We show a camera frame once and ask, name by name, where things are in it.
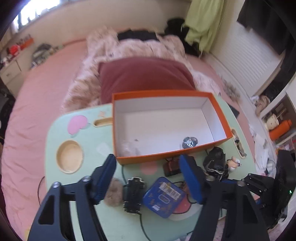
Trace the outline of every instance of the screw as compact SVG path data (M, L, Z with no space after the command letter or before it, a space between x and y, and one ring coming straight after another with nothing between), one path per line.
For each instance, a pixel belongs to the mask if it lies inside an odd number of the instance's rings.
M213 181L216 180L213 176L210 176L210 175L206 176L205 179L210 181L210 182L213 182Z
M82 181L83 182L88 182L91 179L91 176L85 176Z
M59 187L61 185L61 183L59 183L59 182L55 182L53 185L52 185L52 187L53 188L57 188L57 187Z
M240 187L244 187L246 184L243 181L237 181L237 185Z

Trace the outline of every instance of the pink faux fur throw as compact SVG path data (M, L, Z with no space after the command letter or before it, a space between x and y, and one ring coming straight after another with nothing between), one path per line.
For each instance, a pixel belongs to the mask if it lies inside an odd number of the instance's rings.
M187 61L184 47L177 36L157 36L159 41L126 39L119 41L117 32L103 27L90 34L88 53L61 106L62 113L101 104L101 83L98 67L101 62L127 57L157 57L183 63L192 74L197 90L219 94L220 88L209 77L195 71Z

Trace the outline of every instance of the orange item on shelf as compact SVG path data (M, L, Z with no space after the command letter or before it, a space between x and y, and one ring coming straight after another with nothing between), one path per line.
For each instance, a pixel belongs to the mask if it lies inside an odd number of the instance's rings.
M288 130L290 130L291 125L292 125L291 120L284 120L277 128L269 132L270 139L272 141L275 141L281 135L285 134Z
M34 43L34 39L33 38L29 38L27 41L25 41L21 46L20 49L23 50L24 48L29 47L31 44Z

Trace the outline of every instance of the maroon pillow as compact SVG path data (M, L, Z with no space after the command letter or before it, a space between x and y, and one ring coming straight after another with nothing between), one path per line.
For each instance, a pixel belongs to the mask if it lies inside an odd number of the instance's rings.
M113 93L140 90L195 90L191 73L174 60L132 57L100 63L101 103Z

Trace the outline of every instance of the white radiator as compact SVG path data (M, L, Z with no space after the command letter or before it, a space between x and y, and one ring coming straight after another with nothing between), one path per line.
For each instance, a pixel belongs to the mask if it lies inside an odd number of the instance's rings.
M278 55L252 29L236 22L243 0L228 0L211 53L232 73L248 96L262 91L284 55Z

